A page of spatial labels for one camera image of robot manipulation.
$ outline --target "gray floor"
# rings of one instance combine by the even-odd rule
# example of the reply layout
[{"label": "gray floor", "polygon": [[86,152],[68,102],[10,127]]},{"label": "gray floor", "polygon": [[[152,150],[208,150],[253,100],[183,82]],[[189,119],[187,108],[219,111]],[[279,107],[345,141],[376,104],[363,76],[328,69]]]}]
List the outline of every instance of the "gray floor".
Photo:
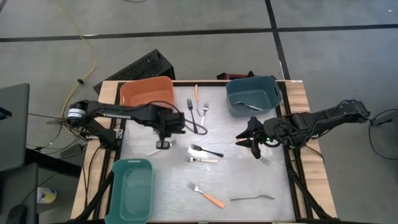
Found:
[{"label": "gray floor", "polygon": [[[84,34],[270,27],[262,0],[63,3]],[[272,0],[272,5],[278,27],[398,23],[398,3],[393,0]],[[280,38],[290,76],[304,80],[312,110],[356,98],[375,115],[398,108],[397,32],[289,32],[280,34]],[[8,0],[0,13],[0,38],[75,34],[54,1]],[[169,59],[178,79],[215,79],[221,72],[249,70],[282,78],[271,33],[100,39],[91,43],[98,53],[98,67],[72,101],[95,100],[95,83],[153,49]],[[30,83],[30,112],[59,116],[76,79],[92,64],[92,53],[80,40],[0,43],[0,87]],[[57,127],[47,125],[47,121],[29,117],[29,144],[46,145],[55,136]],[[373,131],[377,149],[398,157],[396,130],[386,125]],[[72,140],[62,133],[52,147],[62,147]],[[338,216],[351,221],[396,223],[398,165],[372,152],[368,125],[340,126],[320,144]],[[79,164],[81,158],[72,162]],[[42,172],[40,176],[44,179],[46,175]],[[58,189],[60,196],[51,210],[40,214],[40,222],[68,220],[77,180],[56,175],[46,186]]]}]

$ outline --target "wooden table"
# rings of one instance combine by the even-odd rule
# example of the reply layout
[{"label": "wooden table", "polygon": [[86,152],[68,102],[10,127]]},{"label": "wooden table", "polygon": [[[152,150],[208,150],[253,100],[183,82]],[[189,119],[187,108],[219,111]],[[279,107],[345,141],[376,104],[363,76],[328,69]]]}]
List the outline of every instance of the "wooden table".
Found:
[{"label": "wooden table", "polygon": [[[98,101],[101,103],[115,103],[116,95],[118,92],[118,84],[119,82],[125,81],[105,81],[103,82],[101,93],[99,94]],[[176,80],[174,83],[198,83],[200,82],[228,82],[227,80],[211,80],[211,81],[185,81],[185,80]],[[302,81],[278,81],[285,82],[287,97],[289,100],[290,110],[292,113],[299,113],[310,111],[307,95],[305,93],[304,84]],[[281,105],[282,114],[285,114],[284,105]],[[101,123],[105,128],[110,128],[111,119],[110,118],[97,118],[99,123]],[[86,174],[88,173],[88,167],[91,159],[93,158],[94,152],[99,146],[98,140],[92,140],[88,143],[88,147],[85,154],[84,167],[86,170]],[[308,146],[316,149],[320,152],[320,148],[318,145],[318,141],[311,140],[307,143]],[[100,175],[104,162],[104,150],[99,150],[95,157],[93,158],[93,162],[91,165],[91,174],[90,174],[90,186],[88,189],[88,200],[90,201],[94,194],[98,190],[98,186],[100,183]],[[115,152],[111,152],[108,173],[111,170],[113,164]],[[305,149],[302,149],[301,153],[302,166],[305,174],[305,180],[307,183],[307,188],[315,198],[315,200],[322,206],[322,208],[331,216],[336,216],[335,206],[333,203],[333,199],[331,197],[331,192],[328,183],[328,177],[326,176],[325,166],[323,165],[322,159]],[[300,216],[305,218],[307,217],[305,211],[304,200],[301,192],[298,188],[296,188],[298,205],[300,208]],[[103,195],[101,208],[99,211],[99,218],[104,218],[106,215],[106,204],[108,201],[109,190],[105,192]],[[76,192],[75,202],[73,204],[71,218],[75,218],[79,216],[79,214],[83,211],[85,204],[85,187],[84,187],[84,179],[83,172],[80,175],[80,180]]]}]

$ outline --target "orange plastic bin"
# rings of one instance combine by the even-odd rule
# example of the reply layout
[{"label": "orange plastic bin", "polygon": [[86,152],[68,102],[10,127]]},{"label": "orange plastic bin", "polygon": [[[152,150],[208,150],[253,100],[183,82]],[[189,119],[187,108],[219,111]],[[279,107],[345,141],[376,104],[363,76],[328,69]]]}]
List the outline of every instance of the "orange plastic bin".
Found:
[{"label": "orange plastic bin", "polygon": [[[174,105],[173,82],[169,77],[146,78],[128,82],[120,89],[120,104],[126,106],[140,106],[152,101],[166,101]],[[155,105],[173,108],[167,103]]]}]

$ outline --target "teal bin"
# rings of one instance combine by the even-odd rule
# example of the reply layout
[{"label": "teal bin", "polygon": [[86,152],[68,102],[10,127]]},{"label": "teal bin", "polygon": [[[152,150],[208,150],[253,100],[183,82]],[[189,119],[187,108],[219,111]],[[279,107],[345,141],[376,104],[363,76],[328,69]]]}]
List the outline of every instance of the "teal bin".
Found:
[{"label": "teal bin", "polygon": [[[272,77],[251,77],[232,80],[226,85],[227,106],[232,116],[254,116],[267,113],[280,104],[282,97]],[[262,109],[256,111],[236,102]]]},{"label": "teal bin", "polygon": [[114,181],[106,224],[146,223],[152,214],[154,170],[146,159],[123,159],[112,167]]}]

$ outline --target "blue-gray bin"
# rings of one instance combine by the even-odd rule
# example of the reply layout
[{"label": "blue-gray bin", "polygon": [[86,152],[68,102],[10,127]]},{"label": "blue-gray bin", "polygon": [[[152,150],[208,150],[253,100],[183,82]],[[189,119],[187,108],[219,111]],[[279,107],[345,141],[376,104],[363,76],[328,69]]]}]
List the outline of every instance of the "blue-gray bin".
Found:
[{"label": "blue-gray bin", "polygon": [[[232,80],[226,85],[227,104],[232,116],[253,116],[267,113],[279,105],[282,97],[276,81],[271,77],[251,77]],[[244,105],[243,102],[262,109],[256,111]]]}]

